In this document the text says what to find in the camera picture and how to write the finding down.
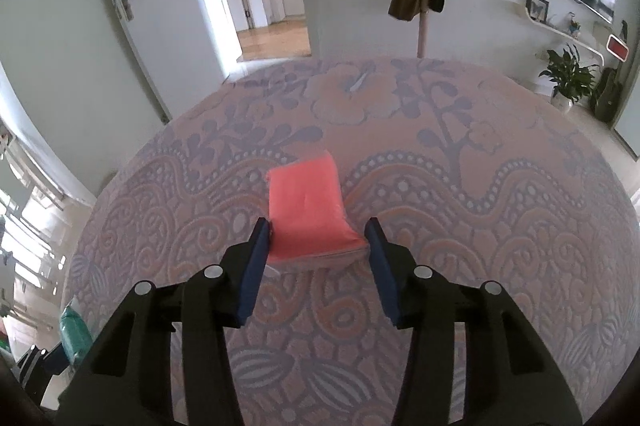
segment wall shelf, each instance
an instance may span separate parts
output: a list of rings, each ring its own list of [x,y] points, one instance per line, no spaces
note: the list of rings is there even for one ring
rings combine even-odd
[[[569,34],[562,32],[557,28],[553,28],[553,27],[550,27],[549,25],[545,25],[544,23],[540,23],[532,20],[531,17],[529,16],[529,12],[527,11],[526,6],[524,5],[518,5],[518,13],[520,14],[521,17],[525,18],[532,25],[539,28],[543,28],[544,30],[548,30],[549,32],[552,32],[558,36],[562,36],[563,38],[570,40],[573,44],[577,46],[581,46],[587,49],[588,51],[590,51],[595,56],[598,56],[598,59],[600,60],[600,65],[604,68],[604,56],[600,52],[598,52],[595,48],[591,48],[588,44],[582,43],[582,41],[572,38]]]

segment folded red object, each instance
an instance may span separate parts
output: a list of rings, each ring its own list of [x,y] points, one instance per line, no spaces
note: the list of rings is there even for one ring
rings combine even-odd
[[[314,268],[313,263],[304,261],[320,257],[330,260],[332,255],[340,256],[344,264],[345,253],[366,250],[366,241],[347,222],[338,169],[328,152],[313,160],[274,168],[267,178],[270,265],[298,262]],[[315,267],[319,266],[330,266],[330,262]]]

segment pink fabric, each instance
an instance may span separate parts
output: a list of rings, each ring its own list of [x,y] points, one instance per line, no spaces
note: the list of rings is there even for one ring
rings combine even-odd
[[[501,282],[566,377],[584,418],[640,346],[636,214],[609,165],[557,110],[459,62],[304,60],[227,84],[159,133],[98,198],[71,260],[97,333],[136,281],[184,281],[267,215],[266,174],[328,150],[361,232],[452,282]],[[248,426],[391,422],[410,344],[382,313],[366,259],[264,279],[229,330]],[[179,336],[176,417],[184,419]],[[456,347],[454,416],[464,371]]]
[[[309,261],[313,257],[322,257],[331,265],[330,256],[366,246],[363,237],[346,221],[338,170],[329,153],[274,168],[267,174],[267,181],[270,265]]]

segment silver screw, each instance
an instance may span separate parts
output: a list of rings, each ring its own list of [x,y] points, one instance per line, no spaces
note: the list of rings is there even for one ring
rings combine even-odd
[[[204,277],[209,279],[220,278],[223,273],[223,269],[220,265],[209,265],[204,269]]]
[[[418,265],[414,269],[414,274],[420,279],[428,280],[431,276],[433,276],[433,271],[426,265]]]
[[[500,285],[498,282],[490,281],[484,286],[484,290],[486,290],[489,294],[497,296],[502,292],[502,285]]]
[[[151,284],[148,281],[141,281],[136,285],[134,291],[138,296],[149,294],[149,292],[151,292]]]

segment green plant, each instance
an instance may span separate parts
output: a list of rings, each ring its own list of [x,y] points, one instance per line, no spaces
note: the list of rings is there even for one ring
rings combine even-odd
[[[559,91],[567,99],[574,102],[591,94],[593,90],[594,77],[591,68],[596,66],[580,66],[580,52],[578,48],[567,44],[567,49],[560,56],[554,50],[548,50],[549,66],[544,72],[540,72],[539,77],[548,76],[551,82],[556,83],[556,91]]]

